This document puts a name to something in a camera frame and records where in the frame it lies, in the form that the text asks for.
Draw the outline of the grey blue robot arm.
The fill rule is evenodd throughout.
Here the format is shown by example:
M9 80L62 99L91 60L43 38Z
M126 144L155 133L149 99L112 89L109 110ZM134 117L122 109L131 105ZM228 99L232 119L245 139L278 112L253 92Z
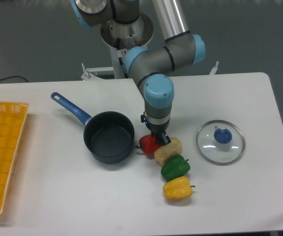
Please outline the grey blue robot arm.
M149 52L152 21L140 11L137 0L73 0L73 10L86 28L101 26L103 41L113 50L114 72L134 80L145 110L141 121L160 145L166 145L174 85L168 77L176 69L202 61L206 46L200 35L192 34L181 2L155 0L153 6L165 46Z

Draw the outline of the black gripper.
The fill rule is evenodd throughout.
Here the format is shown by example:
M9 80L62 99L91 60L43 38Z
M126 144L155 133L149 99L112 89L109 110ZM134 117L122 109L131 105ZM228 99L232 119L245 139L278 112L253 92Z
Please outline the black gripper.
M169 136L166 135L170 123L170 112L144 112L141 115L141 122L155 134L158 145L165 146L171 143Z

